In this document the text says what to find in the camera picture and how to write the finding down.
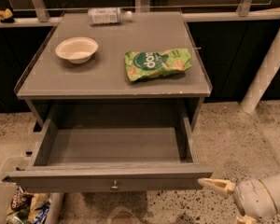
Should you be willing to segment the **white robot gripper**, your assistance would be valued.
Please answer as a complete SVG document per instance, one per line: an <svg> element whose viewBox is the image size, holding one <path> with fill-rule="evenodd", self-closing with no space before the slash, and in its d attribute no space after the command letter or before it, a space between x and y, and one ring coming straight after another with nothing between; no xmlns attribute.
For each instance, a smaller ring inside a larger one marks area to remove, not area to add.
<svg viewBox="0 0 280 224"><path fill-rule="evenodd" d="M263 222L276 215L272 195L258 179L244 180L236 185L225 179L199 178L198 183L224 198L232 195L243 215L236 218L236 224L257 224L257 221Z"/></svg>

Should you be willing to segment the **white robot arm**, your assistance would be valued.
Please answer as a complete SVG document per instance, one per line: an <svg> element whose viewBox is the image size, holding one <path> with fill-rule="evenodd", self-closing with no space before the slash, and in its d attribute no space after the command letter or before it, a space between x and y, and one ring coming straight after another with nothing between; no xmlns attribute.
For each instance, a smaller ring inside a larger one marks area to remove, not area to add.
<svg viewBox="0 0 280 224"><path fill-rule="evenodd" d="M238 183L199 178L198 183L224 198L233 198L240 213L235 224L260 224L280 213L280 174Z"/></svg>

